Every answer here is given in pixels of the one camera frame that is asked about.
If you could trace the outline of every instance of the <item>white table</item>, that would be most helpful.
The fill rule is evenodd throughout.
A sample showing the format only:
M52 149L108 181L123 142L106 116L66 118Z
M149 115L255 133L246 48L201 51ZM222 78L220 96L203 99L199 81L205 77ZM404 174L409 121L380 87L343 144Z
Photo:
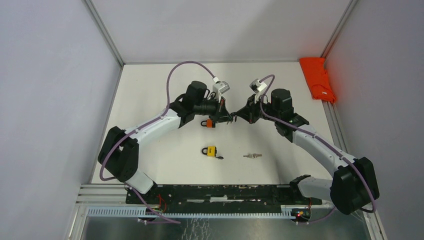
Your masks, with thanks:
M175 64L125 65L112 105L106 132L118 126L132 127L157 115L166 106L166 80ZM228 111L242 108L253 94L249 83L269 74L276 79L272 89L290 90L295 112L309 120L317 131L331 141L329 125L320 100L313 100L298 62L210 63L206 66L231 90L224 94ZM171 77L173 101L185 93L191 81L202 81L212 88L213 81L200 66L185 64ZM196 116L184 127L174 130L140 150L139 168L157 184L287 184L294 178L310 174L331 179L330 174L306 151L277 133L274 123L260 119L250 125L241 118L216 128L200 126L207 116ZM216 159L201 154L201 149L215 145ZM249 153L260 158L243 157ZM92 183L103 183L97 163ZM105 177L111 174L104 171ZM107 183L120 183L111 180Z

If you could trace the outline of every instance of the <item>white wall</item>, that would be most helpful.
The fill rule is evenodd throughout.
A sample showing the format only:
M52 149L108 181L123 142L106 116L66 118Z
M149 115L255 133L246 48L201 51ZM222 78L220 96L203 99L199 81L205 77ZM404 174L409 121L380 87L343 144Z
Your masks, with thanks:
M374 163L389 239L424 234L423 9L360 1L327 59L349 148Z
M93 0L124 62L319 56L349 0Z
M0 239L63 239L119 66L82 1L1 1L0 33Z

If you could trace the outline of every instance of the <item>table surface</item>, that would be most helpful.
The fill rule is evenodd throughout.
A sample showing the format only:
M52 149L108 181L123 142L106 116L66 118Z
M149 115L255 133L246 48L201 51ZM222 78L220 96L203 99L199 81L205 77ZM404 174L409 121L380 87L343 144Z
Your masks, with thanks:
M313 100L298 62L209 63L205 64L230 90L224 94L228 111L242 108L253 94L249 84L269 74L276 79L272 89L290 90L295 112L309 120L316 130L331 141L323 104ZM106 132L118 126L135 126L156 116L167 104L166 80L174 64L125 65L116 91ZM212 88L210 75L200 66L185 64L177 68L170 80L173 101L185 93L191 81L202 81ZM200 122L207 116L196 116L184 127L171 131L140 150L139 168L157 184L287 184L309 174L331 179L330 174L312 156L280 136L271 121L260 119L250 125L239 118L231 124L220 123L205 128ZM216 146L216 159L201 154L201 149ZM262 154L250 159L246 154ZM92 183L99 178L97 163ZM111 174L105 170L105 177ZM120 183L117 180L109 184Z

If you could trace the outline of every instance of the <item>orange bag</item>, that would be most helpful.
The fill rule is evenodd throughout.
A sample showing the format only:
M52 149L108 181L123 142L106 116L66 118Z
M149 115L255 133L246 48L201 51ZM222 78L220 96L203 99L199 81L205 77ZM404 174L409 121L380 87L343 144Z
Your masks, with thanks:
M330 87L327 70L324 69L325 60L322 57L302 57L299 62L312 98L333 104L337 98Z

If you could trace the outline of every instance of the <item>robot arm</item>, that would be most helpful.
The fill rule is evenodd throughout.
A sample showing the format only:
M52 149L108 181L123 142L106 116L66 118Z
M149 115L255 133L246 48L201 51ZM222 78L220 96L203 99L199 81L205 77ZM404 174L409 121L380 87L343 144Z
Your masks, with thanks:
M325 141L305 118L294 112L290 91L274 89L271 93L271 101L266 104L262 103L262 112L259 99L266 84L256 79L250 84L250 88L255 94L247 99L245 107L233 115L243 118L250 124L254 124L261 118L273 121L281 136L307 151L332 176L332 180L317 179L310 175L296 178L290 185L297 188L299 194L307 198L331 201L344 214L350 214L370 203L371 199L361 177L346 162L348 161L364 178L373 198L377 199L380 196L371 161L366 157L357 159ZM296 129L277 120L289 123Z
M229 89L226 82L215 81L212 92L205 97L207 86L203 82L193 81L186 92L169 105L166 115L162 116L163 112L161 112L146 123L162 116L159 120L140 130L137 129L145 123L127 129L120 129L117 126L111 128L101 147L98 162L102 164L113 146L125 135L136 130L119 145L119 149L112 153L105 168L118 181L128 183L142 194L147 193L154 182L138 168L139 149L162 135L183 127L192 121L195 115L209 116L215 123L232 122L233 116L227 111L226 100L222 96Z

